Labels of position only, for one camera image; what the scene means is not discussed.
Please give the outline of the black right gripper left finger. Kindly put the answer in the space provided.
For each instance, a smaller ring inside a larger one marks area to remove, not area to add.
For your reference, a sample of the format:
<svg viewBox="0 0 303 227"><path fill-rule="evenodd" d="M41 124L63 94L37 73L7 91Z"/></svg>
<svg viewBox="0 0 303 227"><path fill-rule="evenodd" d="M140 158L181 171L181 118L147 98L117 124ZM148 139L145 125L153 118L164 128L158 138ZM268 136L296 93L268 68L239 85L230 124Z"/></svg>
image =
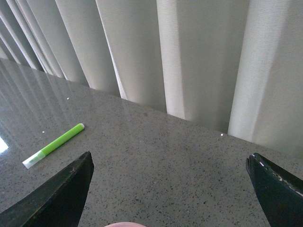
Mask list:
<svg viewBox="0 0 303 227"><path fill-rule="evenodd" d="M94 164L80 157L0 214L2 227L76 227L86 203Z"/></svg>

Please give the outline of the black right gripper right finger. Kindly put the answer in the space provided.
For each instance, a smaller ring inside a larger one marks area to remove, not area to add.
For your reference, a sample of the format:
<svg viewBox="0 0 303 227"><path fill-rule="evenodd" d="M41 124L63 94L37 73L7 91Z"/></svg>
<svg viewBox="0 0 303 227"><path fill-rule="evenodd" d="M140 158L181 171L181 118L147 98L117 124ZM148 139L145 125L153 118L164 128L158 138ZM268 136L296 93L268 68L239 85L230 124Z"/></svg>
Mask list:
<svg viewBox="0 0 303 227"><path fill-rule="evenodd" d="M257 199L272 227L303 225L303 181L264 156L246 159Z"/></svg>

